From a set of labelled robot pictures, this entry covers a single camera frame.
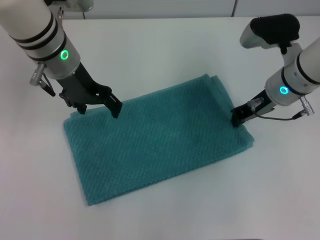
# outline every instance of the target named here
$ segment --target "white table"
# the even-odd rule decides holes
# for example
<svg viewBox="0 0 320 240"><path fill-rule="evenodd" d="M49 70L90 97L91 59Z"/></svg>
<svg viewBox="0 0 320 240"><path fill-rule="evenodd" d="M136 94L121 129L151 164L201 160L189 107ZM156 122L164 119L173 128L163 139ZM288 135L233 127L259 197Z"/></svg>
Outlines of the white table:
<svg viewBox="0 0 320 240"><path fill-rule="evenodd" d="M218 75L238 106L283 66L276 48L244 49L251 18L66 20L97 82L127 100ZM300 44L320 17L299 17ZM314 116L245 126L254 147L216 164L88 207L62 123L73 108L29 85L35 69L0 30L1 240L316 240L320 238L320 91ZM53 82L55 91L61 87ZM271 115L291 117L299 102Z"/></svg>

